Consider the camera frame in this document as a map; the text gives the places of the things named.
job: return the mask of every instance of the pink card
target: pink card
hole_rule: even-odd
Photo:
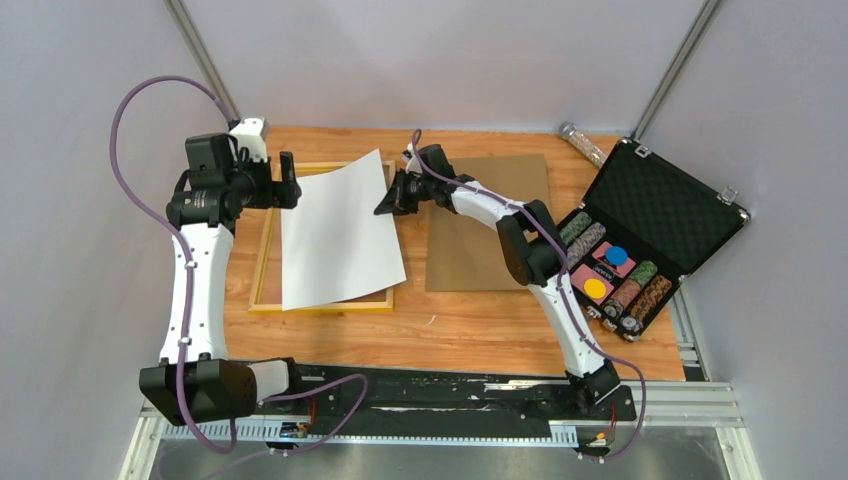
[[[603,295],[592,296],[586,292],[585,285],[586,282],[589,280],[598,280],[601,282],[604,289]],[[581,292],[586,294],[586,296],[589,297],[590,300],[597,303],[598,305],[600,305],[604,302],[604,300],[606,300],[606,298],[609,296],[610,293],[612,293],[614,288],[604,277],[593,272],[592,269],[589,268],[589,266],[585,263],[577,267],[577,270],[575,270],[574,273],[571,274],[571,284],[577,287]]]
[[[630,255],[628,255],[627,261],[624,262],[624,264],[619,265],[617,267],[611,265],[609,262],[606,261],[606,258],[604,257],[610,247],[612,247],[612,244],[610,244],[609,242],[602,243],[600,247],[598,247],[597,249],[595,249],[594,252],[592,252],[592,258],[600,262],[604,262],[606,265],[609,265],[609,267],[615,271],[616,275],[621,278],[624,278],[627,276],[628,273],[630,273],[630,270],[633,270],[633,267],[636,266],[636,262],[632,258],[630,258]]]

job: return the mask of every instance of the white paper sheet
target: white paper sheet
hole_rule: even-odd
[[[303,195],[282,210],[283,310],[374,293],[406,280],[380,151],[332,172],[297,179]]]

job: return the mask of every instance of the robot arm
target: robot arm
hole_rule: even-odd
[[[167,206],[168,221],[193,253],[187,263],[176,238],[174,294],[165,343],[157,367],[142,369],[142,393],[174,425],[183,425],[176,399],[176,363],[180,345],[187,345],[185,385],[192,417],[198,422],[247,416],[256,403],[285,392],[296,381],[293,362],[271,359],[244,365],[230,362],[224,340],[224,296],[227,263],[244,208],[294,208],[300,188],[294,160],[280,152],[283,181],[271,179],[264,119],[246,118],[231,125],[229,134],[186,140],[189,169],[178,181]],[[191,189],[186,190],[186,182]],[[194,271],[190,305],[190,336],[183,338],[187,269]]]
[[[612,363],[589,347],[588,342],[594,343],[595,340],[574,296],[568,274],[562,278],[565,295],[561,296],[557,290],[553,279],[561,264],[555,250],[541,237],[528,241],[525,232],[534,232],[534,227],[522,214],[507,205],[522,205],[547,233],[559,241],[559,233],[547,207],[539,200],[524,203],[500,197],[506,200],[503,202],[487,195],[487,192],[493,192],[468,175],[457,176],[454,173],[439,145],[422,148],[420,156],[435,172],[456,179],[468,188],[457,188],[421,173],[416,159],[410,159],[407,169],[397,172],[389,192],[374,213],[416,213],[418,203],[432,199],[440,207],[474,218],[495,230],[510,273],[533,293],[554,329],[569,380],[584,391],[589,404],[603,401],[618,388],[619,377]],[[565,250],[565,245],[560,244],[560,248]],[[581,339],[575,324],[583,331],[585,339]]]

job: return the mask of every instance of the yellow poker chip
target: yellow poker chip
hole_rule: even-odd
[[[586,295],[589,295],[590,298],[598,300],[604,298],[604,295],[607,294],[607,287],[597,278],[590,278],[583,284],[583,291],[586,292]]]

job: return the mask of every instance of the wooden frame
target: wooden frame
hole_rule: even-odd
[[[298,174],[327,173],[337,170],[351,162],[324,162],[324,163],[302,163],[297,164]],[[384,160],[383,169],[386,170],[386,179],[389,185],[394,181],[395,161]],[[247,311],[250,313],[283,313],[282,303],[261,303],[262,286],[265,282],[265,273],[268,265],[268,256],[271,252],[271,235],[274,234],[274,226],[279,218],[278,209],[268,209],[265,214],[265,223],[262,226],[262,235],[259,240],[259,256],[256,260],[256,268],[253,271],[253,285],[250,287],[250,298],[248,299]],[[336,302],[315,307],[299,308],[293,312],[311,313],[338,313],[338,312],[392,312],[394,311],[394,287],[386,289],[386,299],[373,302]]]

